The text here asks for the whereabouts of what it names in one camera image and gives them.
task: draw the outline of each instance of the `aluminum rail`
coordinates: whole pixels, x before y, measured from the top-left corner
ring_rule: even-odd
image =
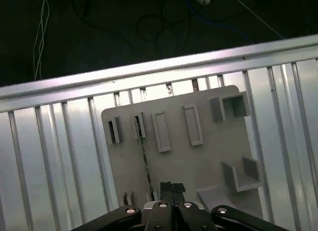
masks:
[[[184,67],[225,62],[227,60],[233,61],[237,59],[241,61],[257,58],[257,56],[268,53],[307,48],[315,45],[318,45],[318,35],[99,70],[90,73],[67,76],[63,77],[63,79],[53,78],[32,83],[5,86],[0,88],[0,99],[50,92],[57,88],[65,89]]]

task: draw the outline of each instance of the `electrical wire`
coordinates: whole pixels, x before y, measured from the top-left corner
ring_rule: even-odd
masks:
[[[46,16],[45,24],[43,25],[43,16],[44,16],[45,7],[47,7],[47,16]],[[47,0],[43,0],[42,1],[42,7],[41,7],[41,14],[40,14],[40,22],[39,22],[38,30],[37,30],[37,33],[36,33],[35,42],[34,42],[34,45],[33,45],[33,73],[34,73],[34,81],[36,81],[38,73],[39,73],[40,79],[42,78],[42,54],[43,54],[43,48],[44,48],[44,37],[45,37],[45,33],[46,33],[49,17],[50,17],[49,3],[48,3]],[[35,47],[36,47],[36,44],[37,44],[37,41],[38,41],[40,29],[41,29],[41,40],[39,42],[39,49],[38,49],[38,62],[35,63],[35,57],[36,57],[36,55],[35,55]]]
[[[204,17],[202,17],[200,14],[198,14],[193,6],[191,5],[190,1],[189,0],[185,0],[189,9],[191,10],[191,12],[198,18],[200,19],[201,21],[207,23],[207,24],[210,24],[210,25],[213,25],[215,26],[216,28],[224,28],[224,29],[229,29],[229,30],[232,30],[232,31],[235,31],[236,33],[240,34],[246,41],[249,41],[250,43],[254,43],[248,36],[246,33],[244,33],[243,31],[237,29],[236,27],[232,26],[232,25],[227,25],[227,24],[223,24],[223,23],[219,23],[219,22],[215,22],[215,21],[211,21],[211,20],[208,20]]]
[[[107,32],[108,34],[112,35],[112,36],[115,36],[117,37],[118,39],[120,39],[122,42],[124,42],[133,52],[137,52],[138,53],[138,50],[123,36],[121,36],[119,33],[115,32],[115,31],[112,31],[110,29],[107,29],[107,28],[103,28],[101,26],[98,26],[98,25],[95,25],[87,20],[85,20],[80,14],[79,14],[79,11],[77,10],[76,6],[75,6],[75,2],[74,0],[71,0],[71,4],[72,4],[72,8],[73,8],[73,11],[75,13],[75,15],[83,22],[85,23],[86,25],[90,26],[90,27],[93,27],[97,30],[100,30],[100,31],[104,31],[104,32]]]
[[[249,10],[254,16],[256,16],[257,19],[259,19],[261,22],[263,22],[269,29],[271,29],[276,35],[278,35],[281,39],[285,39],[282,35],[280,35],[275,29],[273,29],[270,25],[268,25],[262,18],[260,18],[255,12],[253,12],[251,9],[249,9],[243,2],[240,0],[237,0],[242,6],[244,6],[247,10]]]

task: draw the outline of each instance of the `dark floor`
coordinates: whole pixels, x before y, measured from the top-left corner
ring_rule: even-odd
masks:
[[[0,0],[1,86],[34,80],[42,1]],[[241,1],[285,38],[318,33],[318,0]],[[237,0],[189,2],[201,16],[185,0],[48,0],[41,78],[280,39]]]

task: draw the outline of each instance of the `corrugated metal panel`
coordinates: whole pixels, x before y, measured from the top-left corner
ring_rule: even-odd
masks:
[[[317,58],[313,36],[0,88],[0,227],[68,231],[118,207],[104,109],[234,84],[264,218],[318,230]]]

